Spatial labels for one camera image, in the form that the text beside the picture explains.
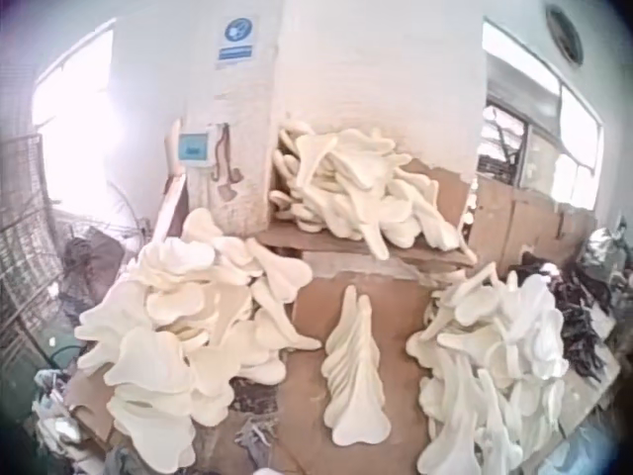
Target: pile of foam saddles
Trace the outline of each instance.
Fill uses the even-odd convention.
[[[407,341],[432,371],[420,381],[431,443],[418,472],[510,473],[559,426],[569,362],[554,296],[540,275],[499,281],[493,263],[437,292],[427,319]]]
[[[564,317],[562,337],[565,358],[580,376],[599,381],[605,363],[595,351],[601,340],[591,322],[591,307],[594,303],[603,306],[603,299],[597,300],[592,295],[585,285],[587,280],[581,280],[583,276],[579,275],[575,266],[561,271],[546,259],[525,252],[521,265],[511,269],[518,275],[519,282],[535,274],[548,281],[556,299],[556,308]]]
[[[195,461],[192,420],[214,427],[226,418],[231,378],[278,384],[286,377],[280,350],[321,347],[284,309],[312,278],[299,259],[224,236],[209,211],[195,210],[181,238],[145,246],[80,316],[75,335],[95,345],[78,366],[109,366],[115,427],[152,469],[173,473]]]
[[[396,143],[379,131],[317,134],[294,121],[284,125],[280,139],[273,162],[285,191],[269,195],[278,220],[307,233],[328,229],[338,238],[365,240],[381,260],[390,256],[385,239],[409,248],[419,235],[431,247],[462,248],[476,260],[437,210],[437,181],[405,171],[411,155],[396,152]]]

